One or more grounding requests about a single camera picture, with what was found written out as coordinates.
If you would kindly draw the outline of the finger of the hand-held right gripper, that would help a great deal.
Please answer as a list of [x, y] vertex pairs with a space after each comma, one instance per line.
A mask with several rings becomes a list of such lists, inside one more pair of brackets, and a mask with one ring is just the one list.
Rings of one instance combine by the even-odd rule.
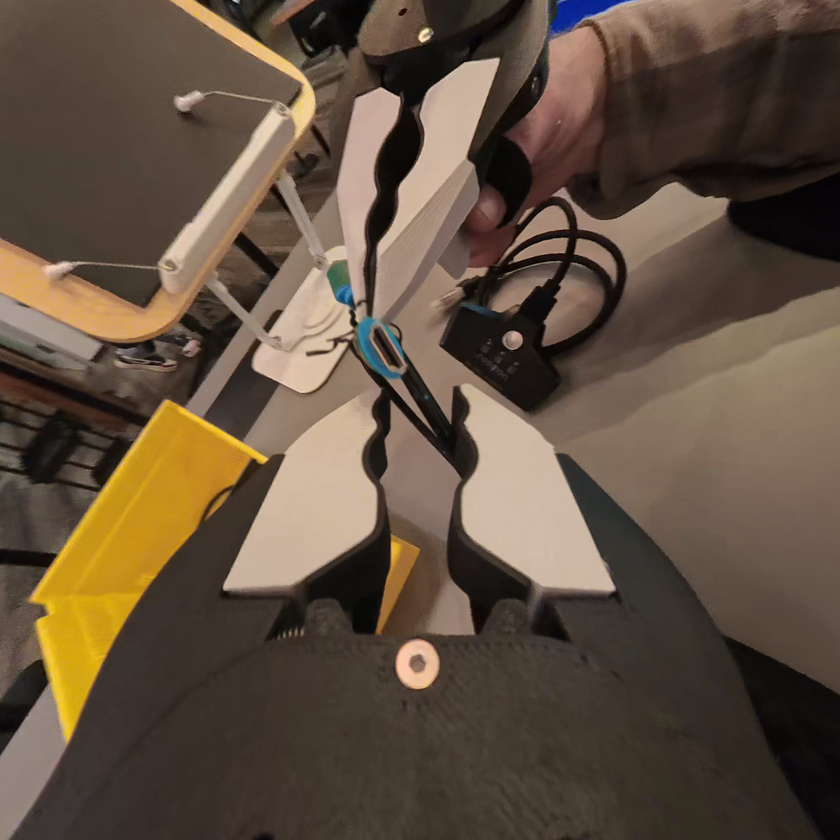
[[353, 300], [390, 318], [398, 292], [396, 222], [402, 180], [402, 100], [388, 90], [355, 99], [339, 171], [338, 201]]
[[433, 85], [419, 109], [423, 141], [396, 191], [396, 212], [376, 250], [374, 319], [393, 319], [442, 257], [459, 272], [466, 246], [453, 246], [479, 195], [468, 159], [500, 60], [470, 60]]

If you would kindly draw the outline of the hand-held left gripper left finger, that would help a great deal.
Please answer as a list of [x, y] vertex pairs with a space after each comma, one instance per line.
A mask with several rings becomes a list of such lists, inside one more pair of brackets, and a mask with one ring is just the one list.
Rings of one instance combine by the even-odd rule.
[[363, 392], [311, 426], [280, 460], [224, 593], [332, 598], [345, 609], [384, 593], [391, 530], [382, 476], [390, 402]]

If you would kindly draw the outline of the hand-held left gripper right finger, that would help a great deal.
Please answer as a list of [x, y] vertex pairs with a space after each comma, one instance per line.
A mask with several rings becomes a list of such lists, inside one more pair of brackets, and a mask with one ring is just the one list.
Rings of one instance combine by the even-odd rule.
[[560, 456], [526, 419], [474, 385], [453, 390], [458, 473], [447, 566], [480, 634], [501, 602], [526, 627], [551, 623], [557, 601], [621, 601]]

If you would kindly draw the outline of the black hdmi switch box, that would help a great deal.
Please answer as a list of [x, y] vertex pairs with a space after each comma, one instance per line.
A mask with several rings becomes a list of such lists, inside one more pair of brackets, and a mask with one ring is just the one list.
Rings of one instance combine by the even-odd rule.
[[462, 303], [439, 343], [457, 362], [523, 411], [554, 394], [561, 376], [543, 347], [545, 324], [518, 311]]

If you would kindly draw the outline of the person's right forearm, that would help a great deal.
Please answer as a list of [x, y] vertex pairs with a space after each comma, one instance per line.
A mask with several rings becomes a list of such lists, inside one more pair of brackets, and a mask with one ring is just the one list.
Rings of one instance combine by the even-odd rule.
[[672, 182], [751, 201], [838, 174], [839, 2], [626, 2], [587, 28], [604, 134], [569, 190], [588, 214], [623, 215]]

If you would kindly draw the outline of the person's right hand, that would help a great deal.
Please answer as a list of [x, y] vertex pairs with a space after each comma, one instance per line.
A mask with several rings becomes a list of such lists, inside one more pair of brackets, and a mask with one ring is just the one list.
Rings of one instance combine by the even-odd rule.
[[549, 77], [534, 108], [506, 134], [529, 161], [527, 198], [507, 225], [505, 200], [488, 185], [462, 227], [469, 241], [469, 268], [497, 262], [516, 237], [520, 216], [596, 169], [604, 134], [606, 54], [592, 26], [554, 38]]

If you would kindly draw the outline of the yellow plastic bin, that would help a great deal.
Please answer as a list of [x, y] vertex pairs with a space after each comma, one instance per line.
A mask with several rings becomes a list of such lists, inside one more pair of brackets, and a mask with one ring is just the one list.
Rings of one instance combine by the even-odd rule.
[[[224, 593], [224, 582], [283, 455], [265, 457], [166, 404], [144, 429], [33, 599], [62, 735], [91, 729], [109, 703], [153, 720], [165, 702], [266, 640], [301, 627], [290, 597]], [[419, 550], [391, 536], [382, 598], [345, 609], [380, 633]]]

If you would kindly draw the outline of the black board with wooden edge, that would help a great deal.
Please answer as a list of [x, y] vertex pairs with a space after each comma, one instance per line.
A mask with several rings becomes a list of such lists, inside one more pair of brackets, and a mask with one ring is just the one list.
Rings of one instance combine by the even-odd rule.
[[[2, 294], [110, 343], [176, 324], [310, 128], [287, 60], [198, 2], [2, 2]], [[296, 136], [196, 280], [157, 264], [244, 149], [267, 105]]]

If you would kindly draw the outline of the black textured pad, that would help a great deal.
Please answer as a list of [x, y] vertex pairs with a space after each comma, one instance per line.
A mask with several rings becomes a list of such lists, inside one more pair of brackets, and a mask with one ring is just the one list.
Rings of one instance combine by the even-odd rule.
[[839, 261], [839, 212], [832, 202], [793, 195], [728, 205], [730, 223], [744, 234], [795, 253]]

